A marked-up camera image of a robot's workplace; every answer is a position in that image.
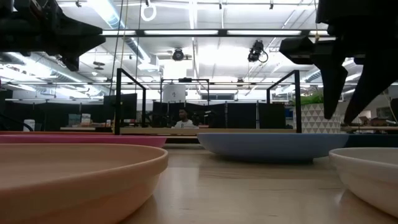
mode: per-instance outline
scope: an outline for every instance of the peach bowl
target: peach bowl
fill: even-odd
[[[163,147],[166,137],[162,136],[115,136],[115,135],[52,135],[15,134],[0,135],[0,143],[105,143],[135,144],[140,146]]]
[[[167,151],[122,144],[0,144],[0,223],[117,223],[153,193]]]
[[[398,217],[398,148],[334,149],[329,157],[350,191]]]

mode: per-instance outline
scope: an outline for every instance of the pink bowl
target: pink bowl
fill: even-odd
[[[110,135],[0,135],[0,143],[103,143],[134,144],[163,147],[165,137],[160,136],[110,136]]]

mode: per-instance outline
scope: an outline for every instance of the wooden table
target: wooden table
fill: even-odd
[[[295,129],[233,129],[233,128],[121,128],[121,134],[184,134],[198,133],[295,133]]]
[[[345,190],[328,158],[314,164],[231,162],[169,150],[154,196],[122,224],[393,224]]]

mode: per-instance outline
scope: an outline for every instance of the person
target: person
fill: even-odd
[[[174,126],[174,128],[199,128],[195,126],[192,120],[188,119],[188,111],[185,108],[180,109],[178,112],[178,116],[180,117],[180,121]]]

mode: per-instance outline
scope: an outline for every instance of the triangle pattern wall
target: triangle pattern wall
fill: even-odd
[[[341,115],[336,113],[330,120],[323,117],[323,104],[303,105],[301,107],[301,122],[303,133],[336,134],[340,133]],[[293,112],[294,128],[296,124],[296,111]]]

